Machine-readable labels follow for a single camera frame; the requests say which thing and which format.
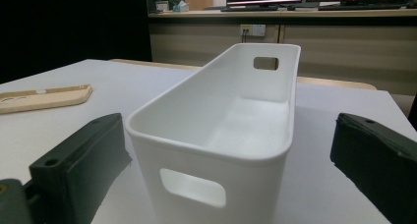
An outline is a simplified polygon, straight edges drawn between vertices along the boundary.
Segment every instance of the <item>white basket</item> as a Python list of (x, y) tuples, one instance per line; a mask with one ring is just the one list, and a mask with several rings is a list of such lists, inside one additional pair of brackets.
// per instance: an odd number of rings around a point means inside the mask
[[(268, 224), (292, 143), (301, 48), (236, 44), (130, 115), (161, 224)], [(277, 70), (254, 68), (256, 57)]]

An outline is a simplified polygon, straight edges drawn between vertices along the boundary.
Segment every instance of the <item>white box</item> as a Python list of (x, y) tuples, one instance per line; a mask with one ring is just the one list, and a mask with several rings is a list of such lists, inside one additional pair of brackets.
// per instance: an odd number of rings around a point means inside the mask
[[(160, 224), (268, 224), (293, 137), (301, 48), (241, 43), (126, 120)], [(254, 68), (256, 57), (277, 70)]]

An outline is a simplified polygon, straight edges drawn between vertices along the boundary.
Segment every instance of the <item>power outlet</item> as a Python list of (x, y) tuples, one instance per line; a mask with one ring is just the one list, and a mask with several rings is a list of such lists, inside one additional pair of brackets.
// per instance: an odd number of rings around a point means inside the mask
[(252, 25), (240, 25), (240, 35), (252, 35)]
[(265, 25), (252, 25), (253, 36), (265, 36)]

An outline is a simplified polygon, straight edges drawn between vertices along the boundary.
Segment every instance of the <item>storage container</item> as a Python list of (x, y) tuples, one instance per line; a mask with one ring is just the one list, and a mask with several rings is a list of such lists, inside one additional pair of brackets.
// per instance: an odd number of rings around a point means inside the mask
[(233, 45), (126, 119), (160, 224), (271, 223), (300, 51)]

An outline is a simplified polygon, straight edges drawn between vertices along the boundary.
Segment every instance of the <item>wooden desk edge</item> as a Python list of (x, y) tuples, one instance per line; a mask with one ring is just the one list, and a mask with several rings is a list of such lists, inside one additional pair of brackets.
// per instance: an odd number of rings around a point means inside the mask
[[(171, 68), (171, 69), (188, 69), (188, 70), (193, 70), (193, 71), (198, 71), (200, 69), (200, 67), (196, 67), (196, 66), (155, 63), (155, 62), (146, 62), (146, 61), (137, 61), (137, 60), (111, 59), (110, 61), (128, 63), (128, 64), (136, 64), (136, 65), (144, 65), (144, 66)], [(297, 83), (334, 85), (334, 86), (362, 88), (362, 89), (377, 89), (371, 84), (338, 81), (338, 80), (306, 78), (306, 77), (297, 77)]]

